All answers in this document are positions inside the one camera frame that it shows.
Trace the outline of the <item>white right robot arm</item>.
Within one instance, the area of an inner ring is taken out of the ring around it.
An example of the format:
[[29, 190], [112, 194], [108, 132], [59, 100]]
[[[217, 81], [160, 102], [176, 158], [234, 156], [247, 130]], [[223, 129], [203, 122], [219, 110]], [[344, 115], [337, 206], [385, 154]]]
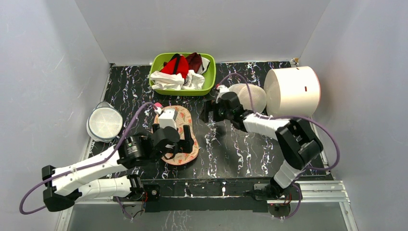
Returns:
[[277, 199], [290, 193], [291, 183], [323, 151], [307, 118], [276, 119], [244, 109], [238, 95], [224, 85], [218, 87], [214, 100], [205, 102], [199, 118], [207, 123], [210, 113], [215, 122], [228, 120], [238, 130], [278, 141], [284, 161], [270, 181], [271, 194]]

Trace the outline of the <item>grey round mesh laundry bag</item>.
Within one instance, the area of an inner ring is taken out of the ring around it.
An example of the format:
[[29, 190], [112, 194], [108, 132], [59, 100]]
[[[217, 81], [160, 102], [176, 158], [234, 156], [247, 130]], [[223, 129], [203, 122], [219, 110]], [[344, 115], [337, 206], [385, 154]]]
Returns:
[[86, 123], [89, 136], [96, 142], [105, 143], [116, 138], [122, 126], [122, 115], [107, 102], [97, 104]]

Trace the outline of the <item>red black garment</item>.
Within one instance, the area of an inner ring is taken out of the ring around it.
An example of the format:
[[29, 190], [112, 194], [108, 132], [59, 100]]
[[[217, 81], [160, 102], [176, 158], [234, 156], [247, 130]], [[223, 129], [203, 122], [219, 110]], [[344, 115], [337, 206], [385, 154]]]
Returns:
[[164, 63], [164, 67], [160, 72], [169, 75], [181, 74], [181, 77], [185, 79], [189, 72], [189, 64], [183, 55], [176, 53], [169, 62]]

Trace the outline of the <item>white crumpled garment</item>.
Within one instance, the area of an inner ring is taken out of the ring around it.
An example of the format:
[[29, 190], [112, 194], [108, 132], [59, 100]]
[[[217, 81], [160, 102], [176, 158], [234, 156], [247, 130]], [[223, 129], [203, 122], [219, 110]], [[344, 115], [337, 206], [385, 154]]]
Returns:
[[181, 74], [170, 75], [155, 71], [149, 76], [153, 82], [154, 90], [201, 90], [205, 78], [204, 76], [189, 70], [185, 78]]

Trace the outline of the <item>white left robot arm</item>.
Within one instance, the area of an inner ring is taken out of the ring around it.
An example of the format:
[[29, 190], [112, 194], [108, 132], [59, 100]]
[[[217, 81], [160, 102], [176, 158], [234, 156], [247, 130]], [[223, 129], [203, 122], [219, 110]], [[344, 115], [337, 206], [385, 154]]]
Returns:
[[67, 167], [43, 167], [46, 186], [43, 202], [50, 212], [57, 212], [77, 202], [101, 197], [158, 200], [159, 186], [143, 185], [137, 174], [111, 179], [105, 176], [159, 160], [172, 160], [178, 154], [195, 157], [197, 151], [190, 113], [183, 107], [166, 107], [156, 116], [150, 133], [137, 133], [120, 145]]

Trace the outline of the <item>green plastic basin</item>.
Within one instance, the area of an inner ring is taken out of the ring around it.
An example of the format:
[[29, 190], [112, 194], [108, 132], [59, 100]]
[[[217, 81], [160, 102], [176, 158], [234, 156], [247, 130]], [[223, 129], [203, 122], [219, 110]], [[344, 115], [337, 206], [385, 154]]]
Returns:
[[[173, 58], [174, 55], [176, 54], [187, 57], [188, 55], [192, 54], [192, 52], [181, 52], [181, 53], [170, 52], [170, 53], [162, 53], [162, 54], [157, 55], [152, 62], [150, 74], [152, 74], [155, 71], [162, 70], [165, 67], [164, 64], [170, 62], [171, 58]], [[209, 93], [215, 84], [216, 63], [215, 63], [213, 56], [211, 56], [210, 54], [205, 54], [205, 53], [198, 53], [198, 54], [203, 59], [203, 66], [205, 66], [205, 71], [202, 73], [202, 76], [204, 77], [204, 82], [203, 82], [203, 86], [201, 89], [198, 89], [198, 90], [156, 89], [154, 91], [156, 91], [157, 93], [161, 95], [170, 95], [170, 96], [204, 96], [207, 93]]]

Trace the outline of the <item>floral mesh laundry bag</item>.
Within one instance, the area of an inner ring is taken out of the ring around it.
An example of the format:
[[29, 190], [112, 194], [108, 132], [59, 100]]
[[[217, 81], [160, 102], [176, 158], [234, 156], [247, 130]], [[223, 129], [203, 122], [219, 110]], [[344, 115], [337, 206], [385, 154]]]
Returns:
[[174, 166], [181, 166], [184, 164], [187, 164], [191, 162], [192, 160], [196, 159], [199, 153], [199, 144], [197, 142], [197, 139], [193, 133], [193, 127], [192, 127], [192, 117], [189, 112], [189, 110], [183, 106], [180, 105], [173, 105], [173, 106], [166, 106], [163, 108], [164, 110], [166, 109], [175, 109], [177, 112], [176, 116], [176, 125], [179, 131], [179, 135], [181, 139], [184, 139], [184, 131], [183, 131], [183, 126], [188, 125], [190, 126], [190, 131], [191, 131], [191, 136], [194, 141], [194, 145], [192, 147], [192, 152], [191, 153], [177, 153], [176, 156], [172, 159], [166, 160], [165, 157], [162, 157], [162, 160], [170, 165]]

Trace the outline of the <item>aluminium frame rail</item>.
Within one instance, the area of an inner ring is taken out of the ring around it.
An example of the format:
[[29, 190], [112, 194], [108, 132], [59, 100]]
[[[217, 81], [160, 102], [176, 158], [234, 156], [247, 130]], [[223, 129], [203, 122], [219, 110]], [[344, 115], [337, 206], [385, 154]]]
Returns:
[[269, 204], [305, 202], [349, 202], [342, 181], [299, 181], [286, 189], [281, 196], [271, 196], [267, 184], [260, 181], [212, 181], [212, 182], [162, 182], [145, 184], [141, 192], [130, 198], [109, 195], [91, 195], [78, 198], [76, 203], [122, 202], [162, 202], [165, 199], [235, 199], [249, 198]]

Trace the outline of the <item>white mesh laundry bag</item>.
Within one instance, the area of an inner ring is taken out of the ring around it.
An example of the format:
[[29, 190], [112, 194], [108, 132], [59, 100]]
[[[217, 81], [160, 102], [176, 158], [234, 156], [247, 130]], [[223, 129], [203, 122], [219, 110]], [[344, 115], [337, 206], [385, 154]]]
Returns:
[[237, 94], [245, 110], [252, 110], [258, 113], [263, 112], [267, 105], [266, 92], [259, 86], [253, 84], [249, 84], [248, 86], [249, 90], [246, 84], [234, 84], [229, 87], [229, 91]]

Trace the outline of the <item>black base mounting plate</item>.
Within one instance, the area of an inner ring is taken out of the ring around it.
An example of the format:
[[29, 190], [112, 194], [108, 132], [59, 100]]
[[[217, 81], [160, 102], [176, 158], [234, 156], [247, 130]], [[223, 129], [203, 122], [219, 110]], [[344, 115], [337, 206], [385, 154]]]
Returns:
[[141, 204], [145, 212], [247, 210], [286, 216], [298, 190], [274, 190], [271, 178], [141, 180], [142, 191], [131, 198], [114, 197], [122, 205]]

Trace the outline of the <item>dark red white garment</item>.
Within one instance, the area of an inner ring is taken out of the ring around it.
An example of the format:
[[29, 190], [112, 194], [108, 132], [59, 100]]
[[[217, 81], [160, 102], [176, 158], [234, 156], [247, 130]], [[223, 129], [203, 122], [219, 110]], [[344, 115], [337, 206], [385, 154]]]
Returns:
[[204, 74], [211, 64], [211, 61], [200, 54], [194, 52], [186, 57], [189, 70], [194, 71], [197, 74]]

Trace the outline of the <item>white cylindrical drum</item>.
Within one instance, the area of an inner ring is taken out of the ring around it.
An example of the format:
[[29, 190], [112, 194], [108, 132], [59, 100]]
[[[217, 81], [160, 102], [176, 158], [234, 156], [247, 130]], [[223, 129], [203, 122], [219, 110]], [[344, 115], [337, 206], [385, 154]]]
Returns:
[[320, 83], [309, 66], [271, 69], [264, 91], [270, 116], [311, 116], [320, 102]]

